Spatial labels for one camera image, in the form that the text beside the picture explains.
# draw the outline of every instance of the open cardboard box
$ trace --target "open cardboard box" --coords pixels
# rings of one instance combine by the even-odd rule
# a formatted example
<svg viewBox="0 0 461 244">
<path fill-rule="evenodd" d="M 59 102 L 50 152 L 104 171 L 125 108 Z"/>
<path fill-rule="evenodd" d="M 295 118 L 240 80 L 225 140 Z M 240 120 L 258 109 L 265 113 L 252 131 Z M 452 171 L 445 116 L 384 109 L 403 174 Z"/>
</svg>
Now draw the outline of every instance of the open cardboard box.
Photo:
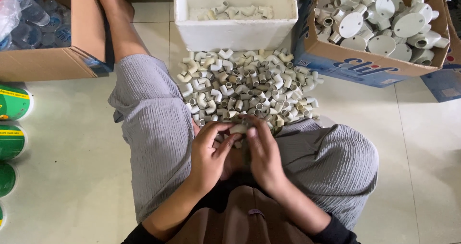
<svg viewBox="0 0 461 244">
<path fill-rule="evenodd" d="M 105 61 L 104 19 L 97 0 L 57 0 L 72 12 L 72 46 L 0 52 L 0 81 L 97 77 L 85 62 Z"/>
<path fill-rule="evenodd" d="M 448 17 L 450 48 L 441 70 L 421 76 L 438 102 L 461 98 L 461 40 L 453 27 L 446 0 L 443 1 Z"/>
<path fill-rule="evenodd" d="M 314 8 L 317 1 L 305 0 L 300 9 L 300 17 L 295 26 L 296 43 L 293 51 L 295 65 L 306 66 L 323 75 L 375 87 L 386 87 L 442 67 L 448 46 L 432 48 L 435 53 L 432 66 L 424 66 L 319 41 L 314 27 Z M 405 5 L 411 5 L 411 0 L 403 1 Z M 425 0 L 425 2 L 440 13 L 437 19 L 430 22 L 432 30 L 449 38 L 443 0 Z"/>
</svg>

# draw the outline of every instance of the person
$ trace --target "person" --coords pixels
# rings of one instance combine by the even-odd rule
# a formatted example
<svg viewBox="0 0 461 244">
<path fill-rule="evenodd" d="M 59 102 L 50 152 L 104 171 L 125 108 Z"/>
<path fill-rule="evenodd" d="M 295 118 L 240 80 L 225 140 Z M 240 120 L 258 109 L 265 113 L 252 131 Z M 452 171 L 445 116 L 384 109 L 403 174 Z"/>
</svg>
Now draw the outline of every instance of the person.
<svg viewBox="0 0 461 244">
<path fill-rule="evenodd" d="M 125 0 L 100 0 L 110 24 L 117 82 L 109 103 L 123 116 L 138 226 L 124 243 L 356 243 L 351 232 L 376 187 L 378 154 L 346 125 L 312 119 L 275 137 L 248 116 L 251 164 L 232 123 L 200 129 L 164 63 L 147 54 Z"/>
</svg>

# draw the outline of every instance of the pile of pipe fittings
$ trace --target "pile of pipe fittings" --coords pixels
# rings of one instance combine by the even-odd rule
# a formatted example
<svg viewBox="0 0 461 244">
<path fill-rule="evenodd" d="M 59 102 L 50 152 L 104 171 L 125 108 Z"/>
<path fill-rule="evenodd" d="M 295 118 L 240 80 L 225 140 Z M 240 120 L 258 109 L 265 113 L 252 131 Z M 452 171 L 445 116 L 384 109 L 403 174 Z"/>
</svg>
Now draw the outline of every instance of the pile of pipe fittings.
<svg viewBox="0 0 461 244">
<path fill-rule="evenodd" d="M 431 65 L 432 47 L 449 40 L 431 30 L 438 17 L 424 0 L 319 0 L 315 8 L 320 41 L 421 65 Z"/>
<path fill-rule="evenodd" d="M 264 50 L 189 52 L 179 63 L 177 79 L 187 83 L 182 92 L 198 126 L 226 121 L 239 114 L 265 119 L 273 131 L 300 118 L 318 119 L 318 101 L 310 91 L 324 82 L 316 71 L 293 67 L 287 49 L 265 56 Z"/>
<path fill-rule="evenodd" d="M 199 14 L 199 21 L 207 20 L 243 20 L 243 19 L 272 19 L 274 17 L 273 8 L 271 6 L 250 6 L 250 7 L 234 7 L 229 6 L 227 1 L 218 7 L 213 7 L 206 14 Z"/>
</svg>

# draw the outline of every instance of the black sleeve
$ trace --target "black sleeve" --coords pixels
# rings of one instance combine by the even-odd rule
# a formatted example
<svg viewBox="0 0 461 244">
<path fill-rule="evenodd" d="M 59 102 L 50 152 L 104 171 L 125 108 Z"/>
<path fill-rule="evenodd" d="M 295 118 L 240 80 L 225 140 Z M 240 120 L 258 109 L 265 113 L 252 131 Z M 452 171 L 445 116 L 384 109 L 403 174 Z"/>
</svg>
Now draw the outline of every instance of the black sleeve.
<svg viewBox="0 0 461 244">
<path fill-rule="evenodd" d="M 355 233 L 346 229 L 331 213 L 328 214 L 331 216 L 330 224 L 321 233 L 311 237 L 312 241 L 322 244 L 360 244 Z"/>
<path fill-rule="evenodd" d="M 164 244 L 165 242 L 150 235 L 147 230 L 140 223 L 131 233 L 126 237 L 122 244 Z"/>
</svg>

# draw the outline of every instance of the cardboard box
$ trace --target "cardboard box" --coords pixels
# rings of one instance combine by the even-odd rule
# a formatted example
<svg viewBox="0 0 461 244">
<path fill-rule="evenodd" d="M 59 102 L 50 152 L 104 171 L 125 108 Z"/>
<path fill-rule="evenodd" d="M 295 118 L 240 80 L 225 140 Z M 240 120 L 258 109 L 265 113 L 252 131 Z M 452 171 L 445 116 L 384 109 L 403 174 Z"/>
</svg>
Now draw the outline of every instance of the cardboard box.
<svg viewBox="0 0 461 244">
<path fill-rule="evenodd" d="M 212 8 L 224 0 L 174 0 L 175 24 L 187 50 L 234 51 L 279 47 L 298 20 L 296 0 L 225 0 L 230 6 L 272 6 L 274 18 L 268 20 L 209 20 L 189 18 L 191 9 Z"/>
<path fill-rule="evenodd" d="M 449 14 L 446 0 L 445 11 Z M 421 76 L 427 88 L 438 102 L 445 102 L 461 98 L 461 40 L 456 34 L 449 15 L 448 30 L 450 32 L 450 47 L 442 69 Z"/>
<path fill-rule="evenodd" d="M 104 19 L 97 0 L 57 0 L 72 12 L 72 46 L 0 52 L 0 81 L 97 77 L 85 62 L 106 61 Z"/>
<path fill-rule="evenodd" d="M 386 87 L 442 67 L 448 46 L 433 48 L 435 57 L 432 66 L 423 66 L 319 41 L 314 27 L 314 8 L 317 1 L 306 0 L 300 9 L 300 18 L 295 25 L 296 43 L 293 49 L 295 65 L 306 66 L 323 75 L 374 87 Z M 407 6 L 411 4 L 411 0 L 403 1 Z M 448 38 L 443 0 L 425 0 L 425 2 L 440 13 L 437 19 L 430 22 L 432 30 Z"/>
</svg>

